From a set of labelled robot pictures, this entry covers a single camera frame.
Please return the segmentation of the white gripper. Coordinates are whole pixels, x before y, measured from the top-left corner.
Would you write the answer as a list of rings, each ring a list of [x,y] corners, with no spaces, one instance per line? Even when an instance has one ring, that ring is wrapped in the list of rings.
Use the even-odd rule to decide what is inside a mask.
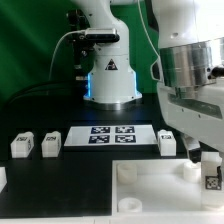
[[[195,99],[178,99],[174,90],[159,82],[157,93],[166,124],[182,133],[187,157],[201,161],[200,142],[224,153],[224,81],[202,86]],[[218,182],[223,181],[222,158],[216,153]]]

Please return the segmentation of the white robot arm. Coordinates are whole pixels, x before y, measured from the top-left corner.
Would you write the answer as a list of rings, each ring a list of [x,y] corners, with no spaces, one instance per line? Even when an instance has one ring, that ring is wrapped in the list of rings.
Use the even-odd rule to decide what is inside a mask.
[[[82,32],[94,43],[94,67],[84,100],[120,108],[141,98],[129,64],[129,31],[113,5],[137,0],[70,0],[87,17]],[[167,125],[216,149],[224,177],[224,0],[146,0],[159,34],[152,73]]]

